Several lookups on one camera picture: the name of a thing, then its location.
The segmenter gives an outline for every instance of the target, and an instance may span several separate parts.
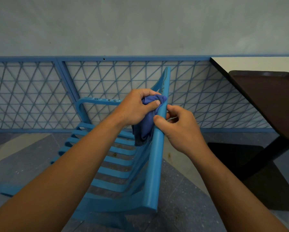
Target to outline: blue cloth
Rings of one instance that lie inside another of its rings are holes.
[[[133,135],[135,136],[135,146],[137,147],[142,146],[150,140],[154,128],[153,117],[157,115],[160,106],[162,106],[162,104],[167,101],[167,97],[156,94],[144,97],[141,100],[144,105],[147,105],[148,103],[155,100],[159,100],[161,102],[158,108],[147,113],[143,120],[140,121],[138,124],[131,126],[131,128],[133,129]]]

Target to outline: lattice panel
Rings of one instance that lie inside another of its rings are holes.
[[[123,99],[150,88],[171,67],[168,102],[193,112],[202,128],[270,128],[262,115],[207,61],[66,62],[80,97]],[[114,108],[85,106],[93,124]]]
[[[0,62],[0,129],[68,129],[79,121],[52,62]]]

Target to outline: gray wall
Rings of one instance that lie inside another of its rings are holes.
[[[289,0],[0,0],[0,56],[289,53]]]

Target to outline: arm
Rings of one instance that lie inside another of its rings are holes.
[[[0,208],[0,231],[61,231],[121,129],[158,107],[160,101],[141,102],[155,94],[131,91],[111,115]]]
[[[178,151],[186,154],[199,171],[228,231],[288,231],[249,189],[211,152],[193,114],[179,106],[167,106],[166,121],[155,125]]]

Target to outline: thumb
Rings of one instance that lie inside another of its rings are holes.
[[[171,125],[168,121],[166,121],[163,117],[161,116],[154,116],[153,117],[154,124],[166,135],[169,133],[171,129]]]
[[[148,113],[150,111],[157,109],[160,104],[161,102],[159,100],[155,100],[153,102],[148,103],[147,105],[144,106],[145,113]]]

